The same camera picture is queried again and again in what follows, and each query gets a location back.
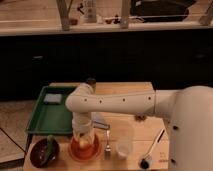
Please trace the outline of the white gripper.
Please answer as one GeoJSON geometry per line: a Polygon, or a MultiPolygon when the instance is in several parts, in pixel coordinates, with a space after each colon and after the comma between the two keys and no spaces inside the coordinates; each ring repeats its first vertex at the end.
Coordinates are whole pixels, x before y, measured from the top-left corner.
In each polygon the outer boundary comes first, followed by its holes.
{"type": "Polygon", "coordinates": [[[73,127],[73,144],[75,149],[79,149],[79,133],[89,133],[89,149],[92,150],[94,148],[95,141],[95,131],[91,129],[93,128],[93,122],[90,113],[73,113],[72,119],[72,127],[73,127]]]}

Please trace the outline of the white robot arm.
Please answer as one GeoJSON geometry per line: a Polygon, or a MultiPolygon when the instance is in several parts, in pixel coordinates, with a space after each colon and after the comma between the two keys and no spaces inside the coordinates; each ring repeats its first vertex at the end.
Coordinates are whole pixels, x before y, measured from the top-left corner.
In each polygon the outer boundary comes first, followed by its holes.
{"type": "Polygon", "coordinates": [[[73,113],[73,129],[86,133],[91,112],[109,112],[167,119],[168,171],[213,171],[213,88],[191,86],[180,90],[144,90],[97,95],[83,83],[66,99],[73,113]]]}

